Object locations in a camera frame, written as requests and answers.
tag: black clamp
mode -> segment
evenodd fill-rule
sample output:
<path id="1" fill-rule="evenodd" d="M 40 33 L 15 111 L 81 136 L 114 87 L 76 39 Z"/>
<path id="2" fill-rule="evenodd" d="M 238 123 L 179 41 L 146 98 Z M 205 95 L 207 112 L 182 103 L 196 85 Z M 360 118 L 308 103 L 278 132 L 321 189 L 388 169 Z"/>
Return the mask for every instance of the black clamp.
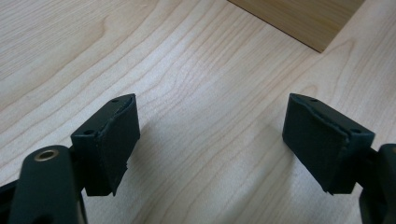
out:
<path id="1" fill-rule="evenodd" d="M 81 191 L 115 194 L 140 138 L 134 94 L 106 103 L 71 138 L 70 148 L 25 158 L 20 179 L 0 188 L 0 223 L 87 223 Z"/>
<path id="2" fill-rule="evenodd" d="M 290 95 L 283 140 L 323 190 L 350 194 L 359 183 L 363 223 L 396 223 L 396 144 L 376 152 L 374 137 L 321 101 Z"/>

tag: wooden table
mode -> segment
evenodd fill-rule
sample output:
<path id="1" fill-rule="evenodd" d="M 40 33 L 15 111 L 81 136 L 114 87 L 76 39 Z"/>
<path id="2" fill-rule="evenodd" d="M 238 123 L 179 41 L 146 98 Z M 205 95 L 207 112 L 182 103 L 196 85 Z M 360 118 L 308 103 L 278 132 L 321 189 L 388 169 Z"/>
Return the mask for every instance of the wooden table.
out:
<path id="1" fill-rule="evenodd" d="M 396 1 L 366 0 L 321 54 L 225 0 L 0 2 L 0 184 L 134 92 L 142 137 L 90 223 L 361 223 L 281 138 L 290 92 L 396 142 Z"/>

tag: light wood surface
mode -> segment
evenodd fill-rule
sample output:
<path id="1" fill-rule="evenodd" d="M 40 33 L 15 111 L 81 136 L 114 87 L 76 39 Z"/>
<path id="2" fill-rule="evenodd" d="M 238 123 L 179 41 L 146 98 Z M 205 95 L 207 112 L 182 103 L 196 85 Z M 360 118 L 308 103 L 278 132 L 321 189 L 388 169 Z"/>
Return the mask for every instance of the light wood surface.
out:
<path id="1" fill-rule="evenodd" d="M 323 52 L 364 0 L 230 0 Z"/>
<path id="2" fill-rule="evenodd" d="M 134 92 L 142 137 L 90 223 L 361 223 L 281 139 L 290 92 L 396 142 L 396 1 L 367 0 L 321 54 L 226 0 L 0 1 L 0 184 Z"/>

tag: metal screw hole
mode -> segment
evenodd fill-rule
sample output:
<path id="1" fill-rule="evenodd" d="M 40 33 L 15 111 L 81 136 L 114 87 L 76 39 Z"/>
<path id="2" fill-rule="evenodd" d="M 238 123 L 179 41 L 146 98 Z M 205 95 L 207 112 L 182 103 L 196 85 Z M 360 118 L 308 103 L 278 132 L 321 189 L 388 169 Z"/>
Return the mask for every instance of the metal screw hole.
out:
<path id="1" fill-rule="evenodd" d="M 56 149 L 45 150 L 35 155 L 35 161 L 49 161 L 58 156 L 58 154 L 59 151 Z"/>

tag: wooden board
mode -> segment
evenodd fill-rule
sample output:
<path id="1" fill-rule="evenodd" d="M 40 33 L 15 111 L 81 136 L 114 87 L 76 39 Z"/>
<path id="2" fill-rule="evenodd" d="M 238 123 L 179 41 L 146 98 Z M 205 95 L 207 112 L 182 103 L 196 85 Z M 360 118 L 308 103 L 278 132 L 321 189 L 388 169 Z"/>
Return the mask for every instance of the wooden board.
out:
<path id="1" fill-rule="evenodd" d="M 364 0 L 230 0 L 322 52 Z"/>

